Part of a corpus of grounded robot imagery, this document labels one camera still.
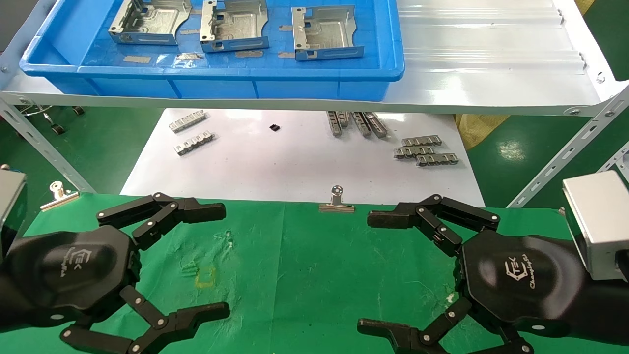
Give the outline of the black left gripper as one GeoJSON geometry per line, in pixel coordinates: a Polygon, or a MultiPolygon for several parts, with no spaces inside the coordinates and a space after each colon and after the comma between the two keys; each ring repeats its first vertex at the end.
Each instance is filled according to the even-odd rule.
{"type": "Polygon", "coordinates": [[[97,213],[99,228],[21,237],[1,263],[2,329],[56,327],[70,321],[60,339],[90,354],[158,354],[192,339],[200,325],[230,316],[229,304],[187,307],[164,315],[135,284],[140,255],[179,223],[223,220],[223,203],[200,204],[155,193],[97,213]],[[132,239],[119,229],[139,223],[132,239]],[[149,328],[135,340],[92,331],[124,304],[149,328]]]}

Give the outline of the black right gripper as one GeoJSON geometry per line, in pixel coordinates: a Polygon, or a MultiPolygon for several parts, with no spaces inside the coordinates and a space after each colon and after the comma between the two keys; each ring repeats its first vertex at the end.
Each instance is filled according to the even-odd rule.
{"type": "Polygon", "coordinates": [[[533,354],[516,330],[544,337],[596,340],[598,326],[588,303],[592,278],[570,240],[506,236],[490,211],[434,194],[417,203],[400,202],[391,211],[372,210],[368,226],[415,227],[445,255],[456,256],[459,298],[427,329],[360,319],[357,331],[386,338],[396,354],[446,354],[440,345],[468,314],[503,345],[476,354],[533,354]],[[463,242],[445,222],[479,232],[463,242]]]}

